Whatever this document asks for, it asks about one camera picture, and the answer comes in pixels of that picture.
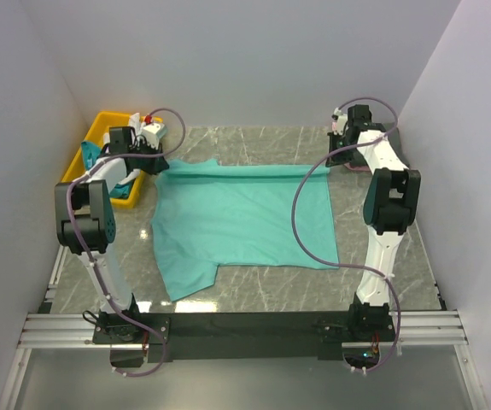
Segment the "mint green polo shirt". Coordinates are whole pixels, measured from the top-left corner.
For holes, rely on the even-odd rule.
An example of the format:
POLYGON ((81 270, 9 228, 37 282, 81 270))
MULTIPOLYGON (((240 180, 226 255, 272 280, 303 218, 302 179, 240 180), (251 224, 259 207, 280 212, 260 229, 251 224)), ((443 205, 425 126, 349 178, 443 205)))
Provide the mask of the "mint green polo shirt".
POLYGON ((156 264, 175 302, 214 285, 220 266, 325 269, 337 262, 326 167, 173 160, 155 180, 156 264))

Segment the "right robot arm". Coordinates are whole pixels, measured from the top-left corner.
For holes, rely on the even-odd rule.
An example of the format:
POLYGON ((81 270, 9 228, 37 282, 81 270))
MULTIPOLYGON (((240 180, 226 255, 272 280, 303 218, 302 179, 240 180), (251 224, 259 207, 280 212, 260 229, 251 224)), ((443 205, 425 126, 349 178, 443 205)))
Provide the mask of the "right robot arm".
POLYGON ((325 165, 352 164, 362 158, 371 172, 363 205, 368 231, 365 269, 349 308, 348 325, 354 331, 383 331, 389 318, 390 285, 395 258, 407 228, 414 222, 421 174, 398 156, 385 126, 372 119, 366 104, 332 115, 329 149, 325 165))

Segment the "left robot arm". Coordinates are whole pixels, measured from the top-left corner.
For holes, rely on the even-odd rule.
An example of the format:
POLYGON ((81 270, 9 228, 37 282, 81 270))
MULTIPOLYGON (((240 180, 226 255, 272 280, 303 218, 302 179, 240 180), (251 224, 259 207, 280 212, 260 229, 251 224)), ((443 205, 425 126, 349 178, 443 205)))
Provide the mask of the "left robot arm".
POLYGON ((60 244, 83 263, 102 298, 96 324, 107 327, 111 314, 122 313, 138 322, 140 312, 131 287, 120 272, 113 242, 116 223, 111 193, 135 179, 136 173, 156 175, 169 168, 160 122, 111 127, 100 148, 82 143, 85 172, 70 183, 55 187, 56 235, 60 244))

